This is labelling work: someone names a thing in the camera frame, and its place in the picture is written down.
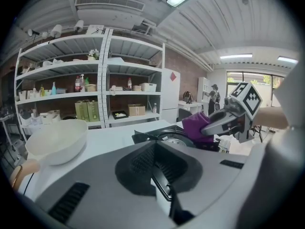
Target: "shelving unit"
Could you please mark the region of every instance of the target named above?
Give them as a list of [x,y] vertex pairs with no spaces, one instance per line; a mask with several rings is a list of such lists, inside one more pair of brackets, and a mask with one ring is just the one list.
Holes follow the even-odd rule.
[[[99,104],[99,122],[89,122],[88,126],[100,126],[101,128],[110,127],[111,124],[137,121],[137,120],[154,120],[161,118],[162,113],[162,72],[165,64],[165,44],[162,47],[143,42],[140,40],[126,38],[122,36],[113,36],[113,30],[106,29],[105,33],[91,34],[91,35],[74,35],[68,37],[62,37],[51,40],[49,42],[41,43],[33,48],[30,48],[23,52],[19,51],[19,55],[16,62],[15,69],[15,85],[14,94],[17,96],[17,90],[21,86],[21,83],[17,84],[17,81],[33,80],[41,81],[59,76],[67,76],[74,74],[97,74],[97,91],[96,92],[84,92],[84,93],[67,93],[57,94],[45,97],[38,97],[33,99],[27,99],[23,101],[16,101],[16,112],[19,113],[19,107],[22,104],[35,103],[38,101],[46,101],[53,99],[64,99],[70,97],[85,97],[85,96],[97,96]],[[91,49],[100,50],[100,58],[96,61],[71,61],[55,63],[49,66],[41,67],[33,71],[27,72],[22,75],[17,75],[18,65],[20,58],[27,58],[33,63],[42,63],[43,61],[60,59],[66,56],[75,55],[87,55]],[[114,57],[129,57],[137,60],[141,60],[150,63],[150,60],[157,53],[162,53],[162,66],[160,68],[139,64],[124,62],[122,59],[117,60]],[[121,120],[114,120],[110,115],[109,110],[109,86],[107,84],[110,74],[124,74],[134,76],[147,77],[148,83],[156,83],[158,85],[157,92],[133,92],[122,91],[116,92],[116,95],[143,95],[147,96],[146,115],[143,116],[131,116]],[[152,105],[157,102],[157,113],[153,113]],[[27,140],[23,129],[29,128],[29,126],[21,125],[19,115],[18,122],[21,127],[21,132],[25,140]]]

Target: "white bowl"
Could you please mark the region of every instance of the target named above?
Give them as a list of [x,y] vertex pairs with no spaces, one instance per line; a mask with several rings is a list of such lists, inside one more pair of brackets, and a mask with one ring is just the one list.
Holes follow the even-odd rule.
[[78,155],[86,143],[87,133],[85,121],[62,120],[35,132],[25,147],[31,158],[45,158],[50,165],[60,165]]

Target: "window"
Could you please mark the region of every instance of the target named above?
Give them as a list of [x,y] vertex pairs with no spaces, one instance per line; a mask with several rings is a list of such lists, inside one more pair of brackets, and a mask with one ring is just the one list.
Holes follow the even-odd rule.
[[284,78],[275,75],[251,73],[251,72],[227,72],[226,96],[228,96],[240,82],[251,82],[262,98],[261,107],[280,106],[273,94]]

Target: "wooden handle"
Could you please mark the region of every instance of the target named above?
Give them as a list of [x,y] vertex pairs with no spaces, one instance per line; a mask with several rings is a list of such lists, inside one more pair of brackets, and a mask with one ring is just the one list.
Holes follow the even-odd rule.
[[10,184],[15,191],[18,191],[21,182],[28,174],[38,172],[40,164],[36,159],[28,159],[22,165],[17,166],[10,176]]

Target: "person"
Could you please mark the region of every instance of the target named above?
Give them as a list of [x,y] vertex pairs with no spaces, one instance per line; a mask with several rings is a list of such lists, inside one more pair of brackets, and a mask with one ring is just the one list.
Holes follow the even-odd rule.
[[215,111],[215,104],[219,106],[220,102],[220,94],[218,92],[218,86],[214,84],[212,86],[212,90],[210,93],[204,93],[206,96],[211,97],[209,101],[209,109],[208,109],[208,115],[214,113]]

